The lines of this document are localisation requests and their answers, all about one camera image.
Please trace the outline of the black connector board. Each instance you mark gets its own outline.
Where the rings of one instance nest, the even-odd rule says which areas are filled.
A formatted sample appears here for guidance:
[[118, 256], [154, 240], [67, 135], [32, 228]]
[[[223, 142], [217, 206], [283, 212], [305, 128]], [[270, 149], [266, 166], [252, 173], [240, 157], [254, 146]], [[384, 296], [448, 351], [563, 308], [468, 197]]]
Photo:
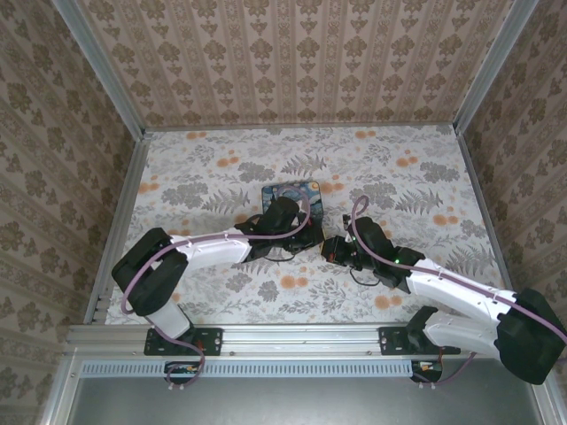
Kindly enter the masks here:
[[441, 380], [443, 366], [437, 360], [412, 360], [411, 371], [410, 379], [415, 383], [436, 383]]
[[185, 387], [200, 374], [199, 361], [173, 361], [164, 366], [165, 380], [170, 386]]

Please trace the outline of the aluminium side rail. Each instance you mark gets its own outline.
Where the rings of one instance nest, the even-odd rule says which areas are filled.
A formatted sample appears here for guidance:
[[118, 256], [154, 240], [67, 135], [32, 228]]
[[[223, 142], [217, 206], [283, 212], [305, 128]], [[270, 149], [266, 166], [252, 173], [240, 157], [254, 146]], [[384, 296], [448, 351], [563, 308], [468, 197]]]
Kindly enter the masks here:
[[113, 293], [114, 280], [112, 278], [112, 270], [120, 259], [127, 240], [129, 223], [144, 172], [149, 144], [148, 133], [144, 131], [134, 145], [128, 164], [112, 225], [106, 239], [105, 249], [83, 319], [84, 325], [91, 325], [105, 320], [105, 302], [110, 299]]
[[482, 190], [482, 187], [480, 185], [476, 170], [474, 168], [473, 160], [471, 158], [467, 143], [465, 141], [463, 134], [461, 132], [459, 132], [456, 127], [454, 128], [454, 132], [455, 132], [455, 137], [456, 137], [456, 140], [458, 142], [458, 145], [459, 145], [459, 148], [460, 148], [460, 151], [461, 151], [461, 154], [462, 154], [462, 158], [463, 158], [467, 173], [470, 177], [470, 184], [471, 184], [471, 186], [474, 190], [475, 197], [476, 197], [476, 200], [478, 202], [479, 211], [481, 212], [482, 219], [485, 223], [485, 229], [486, 229], [489, 241], [490, 241], [492, 248], [493, 248], [493, 254], [495, 256], [496, 264], [497, 264], [499, 271], [500, 271], [503, 286], [507, 290], [513, 290], [514, 284], [510, 279], [509, 270], [508, 270], [508, 267], [507, 267], [507, 264], [506, 264], [506, 260], [505, 260], [504, 255], [503, 255], [498, 236], [496, 235], [495, 228], [494, 228], [489, 210], [488, 210], [486, 202], [485, 202], [483, 190]]

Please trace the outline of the aluminium lower frame bar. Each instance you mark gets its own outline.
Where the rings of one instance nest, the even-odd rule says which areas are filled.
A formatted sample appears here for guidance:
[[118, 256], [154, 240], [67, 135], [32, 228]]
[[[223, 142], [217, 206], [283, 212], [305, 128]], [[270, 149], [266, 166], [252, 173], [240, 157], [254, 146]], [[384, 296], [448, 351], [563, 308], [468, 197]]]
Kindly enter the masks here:
[[528, 384], [532, 410], [538, 419], [538, 425], [555, 425], [555, 409], [546, 384]]
[[54, 375], [40, 425], [67, 425], [81, 380], [82, 360], [64, 356]]

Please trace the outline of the grey metal panel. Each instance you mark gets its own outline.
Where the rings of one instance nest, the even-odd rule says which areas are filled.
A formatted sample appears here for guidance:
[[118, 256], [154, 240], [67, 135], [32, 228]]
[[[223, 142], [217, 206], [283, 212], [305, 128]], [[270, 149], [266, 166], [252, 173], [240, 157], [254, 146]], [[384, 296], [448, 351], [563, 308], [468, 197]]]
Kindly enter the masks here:
[[543, 425], [532, 389], [489, 360], [431, 388], [387, 378], [82, 380], [68, 425]]

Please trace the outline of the blue starry night tin box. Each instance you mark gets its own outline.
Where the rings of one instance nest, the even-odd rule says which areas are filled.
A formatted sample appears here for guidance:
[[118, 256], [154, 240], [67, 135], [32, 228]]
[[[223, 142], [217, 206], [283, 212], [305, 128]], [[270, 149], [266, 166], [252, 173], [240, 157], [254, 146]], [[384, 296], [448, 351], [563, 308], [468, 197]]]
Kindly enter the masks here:
[[271, 204], [279, 197], [288, 197], [293, 200], [299, 211], [291, 222], [291, 227], [297, 227], [304, 219], [306, 207], [303, 197], [299, 191], [306, 194], [310, 204], [310, 221], [308, 224], [322, 226], [324, 210], [322, 206], [322, 195], [320, 185], [315, 181], [284, 182], [264, 186], [261, 190], [262, 212], [266, 213]]

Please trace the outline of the thin aluminium rear rail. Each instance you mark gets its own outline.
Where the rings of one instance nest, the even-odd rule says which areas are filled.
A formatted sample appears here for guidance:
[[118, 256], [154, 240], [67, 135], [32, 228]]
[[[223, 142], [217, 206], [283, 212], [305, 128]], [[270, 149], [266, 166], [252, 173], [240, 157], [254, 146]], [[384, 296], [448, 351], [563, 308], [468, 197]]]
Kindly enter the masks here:
[[205, 126], [184, 126], [184, 127], [146, 127], [144, 133], [164, 133], [178, 131], [229, 131], [229, 130], [248, 130], [248, 129], [286, 129], [286, 128], [388, 128], [388, 127], [411, 127], [422, 128], [442, 126], [454, 130], [455, 124], [452, 122], [350, 122], [350, 123], [299, 123], [299, 124], [241, 124], [241, 125], [205, 125]]

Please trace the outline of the floral patterned table cover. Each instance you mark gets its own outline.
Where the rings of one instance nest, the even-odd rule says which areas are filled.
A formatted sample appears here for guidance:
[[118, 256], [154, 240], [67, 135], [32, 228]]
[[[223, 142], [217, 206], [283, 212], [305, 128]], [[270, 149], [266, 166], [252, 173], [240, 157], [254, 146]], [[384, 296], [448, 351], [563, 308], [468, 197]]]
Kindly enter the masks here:
[[[360, 196], [393, 243], [477, 282], [504, 287], [485, 223], [450, 127], [342, 127], [148, 134], [128, 228], [200, 236], [262, 210], [264, 186], [315, 181], [327, 236]], [[391, 290], [371, 272], [327, 263], [318, 248], [185, 274], [173, 299], [198, 324], [406, 321], [426, 299]]]

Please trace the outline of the aluminium upright post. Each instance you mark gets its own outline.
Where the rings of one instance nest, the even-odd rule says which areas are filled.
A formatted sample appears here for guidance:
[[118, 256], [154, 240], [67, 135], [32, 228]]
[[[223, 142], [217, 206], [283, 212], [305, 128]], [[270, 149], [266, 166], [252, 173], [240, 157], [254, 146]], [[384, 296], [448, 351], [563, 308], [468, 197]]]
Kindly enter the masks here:
[[113, 70], [110, 56], [97, 40], [85, 14], [76, 0], [52, 0], [65, 21], [84, 57], [111, 99], [124, 125], [136, 142], [144, 138], [145, 124], [129, 99], [124, 84]]
[[457, 135], [463, 135], [471, 123], [538, 2], [514, 0], [454, 118], [453, 127]]

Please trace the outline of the aluminium table edge rail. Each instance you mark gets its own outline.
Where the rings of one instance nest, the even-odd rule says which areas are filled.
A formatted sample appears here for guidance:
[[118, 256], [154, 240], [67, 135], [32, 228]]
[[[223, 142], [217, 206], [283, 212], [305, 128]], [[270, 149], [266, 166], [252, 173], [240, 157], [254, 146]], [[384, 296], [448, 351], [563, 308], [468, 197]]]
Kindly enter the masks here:
[[[379, 329], [386, 323], [227, 325], [222, 359], [379, 358]], [[63, 354], [85, 359], [140, 359], [147, 325], [74, 325]]]

